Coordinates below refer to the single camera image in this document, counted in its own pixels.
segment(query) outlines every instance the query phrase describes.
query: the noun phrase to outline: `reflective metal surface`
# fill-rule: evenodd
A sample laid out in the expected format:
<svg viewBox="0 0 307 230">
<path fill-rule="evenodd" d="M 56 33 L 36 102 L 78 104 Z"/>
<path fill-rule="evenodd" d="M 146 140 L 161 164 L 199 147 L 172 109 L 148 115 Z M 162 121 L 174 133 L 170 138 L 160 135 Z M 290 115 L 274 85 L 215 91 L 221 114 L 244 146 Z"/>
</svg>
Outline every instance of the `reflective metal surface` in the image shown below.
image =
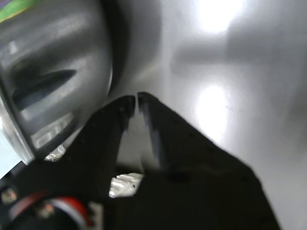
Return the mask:
<svg viewBox="0 0 307 230">
<path fill-rule="evenodd" d="M 118 3 L 130 36 L 110 99 L 156 95 L 251 165 L 283 229 L 307 229 L 307 1 Z M 154 167 L 136 120 L 118 161 Z"/>
<path fill-rule="evenodd" d="M 16 152 L 24 162 L 44 159 L 107 97 L 112 55 L 102 7 L 99 0 L 41 0 L 0 31 L 1 99 L 28 145 Z"/>
</svg>

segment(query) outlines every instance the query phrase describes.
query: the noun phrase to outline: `shiny metal object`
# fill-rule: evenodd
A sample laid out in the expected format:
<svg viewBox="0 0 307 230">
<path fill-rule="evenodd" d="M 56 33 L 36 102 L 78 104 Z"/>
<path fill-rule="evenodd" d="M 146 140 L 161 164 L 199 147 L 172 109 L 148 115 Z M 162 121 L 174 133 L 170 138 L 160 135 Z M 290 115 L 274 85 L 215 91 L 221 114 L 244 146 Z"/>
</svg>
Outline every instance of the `shiny metal object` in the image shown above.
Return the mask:
<svg viewBox="0 0 307 230">
<path fill-rule="evenodd" d="M 307 2 L 117 3 L 130 36 L 110 99 L 159 97 L 253 168 L 284 230 L 307 229 Z M 142 118 L 131 122 L 119 164 L 157 167 Z"/>
<path fill-rule="evenodd" d="M 46 156 L 45 160 L 46 161 L 58 161 L 61 159 L 61 157 L 64 155 L 65 152 L 66 152 L 66 149 L 62 145 L 60 145 L 52 153 Z"/>
<path fill-rule="evenodd" d="M 7 188 L 1 192 L 1 202 L 5 205 L 17 200 L 17 194 L 12 188 Z"/>
<path fill-rule="evenodd" d="M 112 178 L 109 197 L 133 196 L 143 178 L 142 174 L 130 173 Z"/>
<path fill-rule="evenodd" d="M 107 97 L 112 56 L 104 14 L 98 0 L 43 0 L 0 23 L 0 31 L 1 99 L 14 121 L 7 130 L 16 129 L 19 140 L 12 145 L 25 163 L 44 159 Z"/>
</svg>

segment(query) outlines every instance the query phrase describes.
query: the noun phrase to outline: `screw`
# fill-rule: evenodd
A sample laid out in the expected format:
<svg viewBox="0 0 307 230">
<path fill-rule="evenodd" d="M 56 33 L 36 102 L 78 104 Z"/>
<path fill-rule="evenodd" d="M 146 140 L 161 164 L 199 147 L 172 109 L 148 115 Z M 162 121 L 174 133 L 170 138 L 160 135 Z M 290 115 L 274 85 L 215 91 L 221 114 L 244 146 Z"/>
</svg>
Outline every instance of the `screw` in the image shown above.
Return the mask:
<svg viewBox="0 0 307 230">
<path fill-rule="evenodd" d="M 45 203 L 42 207 L 36 210 L 36 214 L 39 218 L 48 219 L 54 214 L 54 207 L 50 203 Z"/>
<path fill-rule="evenodd" d="M 1 193 L 1 201 L 3 204 L 8 205 L 17 200 L 17 194 L 12 188 L 8 188 Z"/>
</svg>

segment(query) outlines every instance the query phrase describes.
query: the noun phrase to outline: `glossy white surface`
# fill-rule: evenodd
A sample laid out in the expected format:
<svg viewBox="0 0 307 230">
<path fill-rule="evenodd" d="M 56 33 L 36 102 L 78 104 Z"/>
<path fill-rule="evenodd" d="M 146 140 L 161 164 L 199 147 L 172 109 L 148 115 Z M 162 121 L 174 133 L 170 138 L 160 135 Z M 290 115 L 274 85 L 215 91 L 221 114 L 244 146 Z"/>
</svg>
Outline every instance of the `glossy white surface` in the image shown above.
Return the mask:
<svg viewBox="0 0 307 230">
<path fill-rule="evenodd" d="M 307 1 L 118 2 L 131 34 L 111 98 L 157 96 L 251 166 L 284 230 L 306 230 Z M 152 159 L 139 126 L 120 155 L 136 167 Z"/>
</svg>

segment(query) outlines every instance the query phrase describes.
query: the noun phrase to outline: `black mount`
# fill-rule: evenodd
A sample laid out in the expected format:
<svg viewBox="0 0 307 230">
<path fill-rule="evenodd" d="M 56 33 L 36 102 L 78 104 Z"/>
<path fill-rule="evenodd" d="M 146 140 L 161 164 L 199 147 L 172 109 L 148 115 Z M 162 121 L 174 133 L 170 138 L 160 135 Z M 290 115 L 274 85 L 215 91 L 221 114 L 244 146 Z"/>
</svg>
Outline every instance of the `black mount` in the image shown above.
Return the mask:
<svg viewBox="0 0 307 230">
<path fill-rule="evenodd" d="M 138 93 L 161 169 L 146 172 L 134 197 L 108 197 L 123 132 L 135 97 L 119 98 L 95 113 L 59 162 L 35 160 L 0 189 L 18 199 L 0 204 L 0 226 L 9 228 L 11 208 L 40 192 L 40 200 L 73 196 L 102 203 L 105 228 L 278 230 L 252 170 L 215 146 L 154 96 Z"/>
</svg>

